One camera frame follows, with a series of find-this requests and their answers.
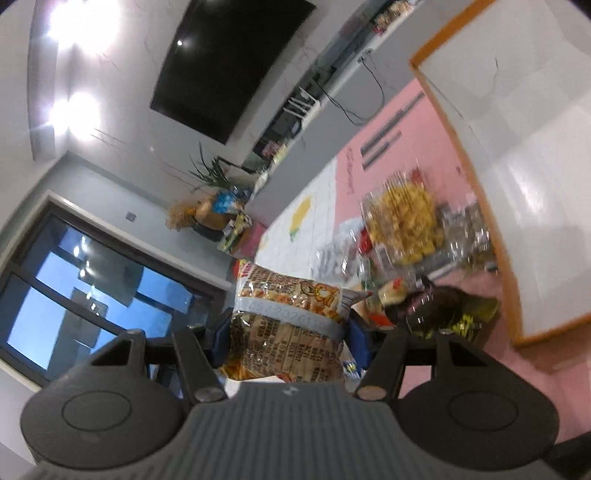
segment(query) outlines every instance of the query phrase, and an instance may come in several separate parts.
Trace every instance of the orange edge trim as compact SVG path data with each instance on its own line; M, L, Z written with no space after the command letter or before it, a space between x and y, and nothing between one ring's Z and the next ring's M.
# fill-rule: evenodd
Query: orange edge trim
M409 64L411 70L415 74L415 77L420 82L421 86L423 87L423 90L425 91L426 95L431 101L431 104L435 108L444 128L447 131L447 134L449 135L452 141L452 144L458 154L460 163L462 164L466 172L468 182L474 189L474 193L480 204L480 208L482 210L482 215L485 219L485 222L489 226L492 242L495 247L497 262L499 265L499 269L501 271L501 281L503 285L502 308L507 319L509 337L511 338L513 345L521 347L547 340L553 336L565 333L566 331L572 330L585 323L589 323L591 322L591 313L580 316L555 329L546 330L545 332L538 333L536 335L532 335L529 337L523 336L523 328L521 323L521 300L519 298L519 288L517 284L517 279L515 278L515 274L513 273L513 269L511 268L511 260L505 248L505 244L503 243L501 233L496 223L495 215L492 212L490 204L488 203L484 189L482 188L482 185L478 180L476 171L474 170L474 166L472 165L472 162L468 157L468 154L464 150L462 142L457 136L456 130L453 128L445 111L443 110L443 108L437 101L437 98L433 94L433 91L431 90L431 87L426 81L425 76L422 74L422 72L420 72L419 69L419 65L422 62L424 62L430 55L432 55L445 42L452 38L457 32L459 32L462 28L464 28L466 25L472 22L478 15L480 15L485 9L487 9L487 7L492 5L495 1L496 0L476 0L474 3L470 4L458 16L454 17L451 21L449 21L431 40L425 43L425 45L423 45L422 48L420 48L419 51L409 60Z
M418 66L424 62L434 51L452 38L457 32L480 15L496 0L476 0L468 5L460 14L452 18L435 36L423 45L414 57L410 59L410 66L418 70Z
M452 124L449 121L446 113L441 108L441 105L437 101L437 98L433 94L431 87L429 86L425 76L422 72L417 69L413 68L413 72L416 75L418 81L420 82L425 94L431 101L431 104L435 108L437 115L439 116L447 134L449 135L450 140L454 146L454 149L457 152L458 159L460 160L460 164L466 172L466 177L468 179L468 183L474 190L476 198L478 199L478 203L480 204L480 209L482 211L482 216L486 224L488 225L492 244L495 249L497 263L499 265L499 270L501 271L501 282L503 285L503 302L502 302L502 309L505 317L507 319L508 327L509 327L509 335L511 340L514 344L517 344L519 340L522 339L521 337L521 301L519 299L519 289L517 287L517 279L513 273L513 269L511 268L511 260L509 259L509 255L505 248L505 244L503 243L501 233L496 223L496 217L492 212L492 208L488 203L486 198L486 194L478 180L476 175L476 171L474 170L474 166L468 157L468 154L464 150L462 142L460 141L459 137L457 136L456 130L453 128Z

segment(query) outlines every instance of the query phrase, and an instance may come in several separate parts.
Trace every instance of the yellow snack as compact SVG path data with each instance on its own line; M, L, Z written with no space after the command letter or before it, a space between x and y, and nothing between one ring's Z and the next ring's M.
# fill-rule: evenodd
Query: yellow snack
M383 192L368 196L363 213L373 245L383 245L392 263L416 263L443 240L431 196L400 176L386 182Z

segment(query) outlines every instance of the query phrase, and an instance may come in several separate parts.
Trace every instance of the wall-mounted tv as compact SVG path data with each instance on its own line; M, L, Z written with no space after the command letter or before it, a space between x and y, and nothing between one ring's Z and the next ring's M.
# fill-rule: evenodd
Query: wall-mounted tv
M306 0L193 0L150 108L223 144L296 30Z

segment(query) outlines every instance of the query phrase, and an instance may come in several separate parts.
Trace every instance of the ceiling light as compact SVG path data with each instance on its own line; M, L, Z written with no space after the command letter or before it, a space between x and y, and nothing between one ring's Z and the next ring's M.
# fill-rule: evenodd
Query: ceiling light
M87 53L100 53L112 44L118 29L116 0L69 0L51 13L49 35L60 46L77 44Z
M58 100L53 105L49 116L49 123L53 125L55 135L63 135L68 130L68 101Z
M51 13L49 36L60 46L71 47L77 41L83 29L84 7L82 0L70 0L58 4Z
M60 100L53 106L50 124L56 135L68 129L80 140L86 140L99 126L99 105L87 93L77 92L69 102ZM82 250L86 251L86 237L82 237Z
M77 92L70 98L68 126L80 140L88 139L99 126L99 104L88 93Z
M105 51L119 30L119 5L115 0L87 0L82 24L85 26L76 43L86 53Z

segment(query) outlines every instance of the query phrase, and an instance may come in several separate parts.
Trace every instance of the snack bag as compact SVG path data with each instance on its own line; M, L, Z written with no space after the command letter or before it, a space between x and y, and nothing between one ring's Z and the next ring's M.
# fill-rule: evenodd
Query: snack bag
M349 311L366 295L242 260L230 355L222 370L233 380L271 375L287 382L341 379Z
M361 204L369 238L384 270L419 262L443 243L433 198L422 177L414 176L414 181L408 181L395 173Z

